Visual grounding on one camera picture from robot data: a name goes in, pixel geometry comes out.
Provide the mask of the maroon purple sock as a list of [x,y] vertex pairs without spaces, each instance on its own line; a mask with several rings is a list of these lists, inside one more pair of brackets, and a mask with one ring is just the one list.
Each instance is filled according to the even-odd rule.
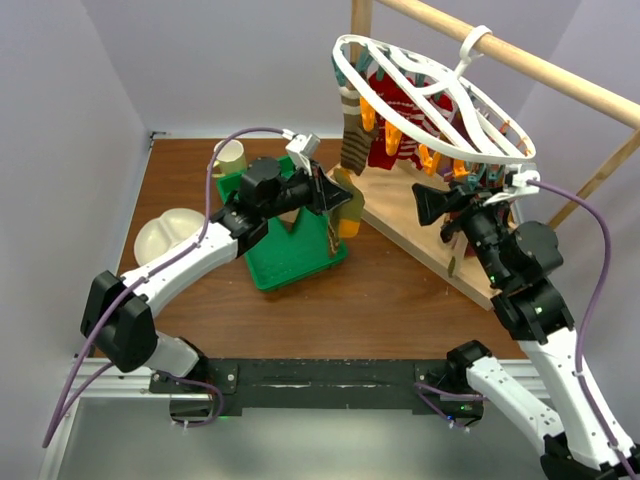
[[450,279],[459,276],[466,258],[475,257],[475,253],[469,245],[469,241],[464,232],[462,230],[453,231],[449,228],[450,224],[459,216],[459,212],[446,213],[440,231],[441,241],[452,251],[447,267],[447,275]]

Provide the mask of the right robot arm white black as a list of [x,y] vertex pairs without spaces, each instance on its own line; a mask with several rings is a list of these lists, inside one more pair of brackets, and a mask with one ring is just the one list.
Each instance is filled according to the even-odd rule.
[[639,445],[608,407],[582,353],[583,341],[561,293],[548,276],[563,263],[558,238],[546,224],[507,224],[507,201],[496,189],[458,184],[441,191],[412,186],[420,225],[452,214],[440,235],[470,241],[492,288],[503,328],[537,371],[551,400],[540,401],[508,375],[480,342],[447,354],[445,379],[459,397],[495,405],[533,444],[549,479],[636,479]]

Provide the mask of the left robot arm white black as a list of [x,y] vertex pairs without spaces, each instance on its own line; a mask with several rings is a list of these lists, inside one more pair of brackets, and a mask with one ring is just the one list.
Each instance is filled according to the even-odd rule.
[[306,209],[328,213],[353,197],[317,162],[285,177],[278,160],[253,161],[217,212],[195,234],[122,276],[105,271],[92,282],[81,332],[121,372],[146,366],[171,375],[185,392],[207,380],[204,355],[190,342],[158,331],[155,317],[204,275],[243,256],[268,233],[270,219]]

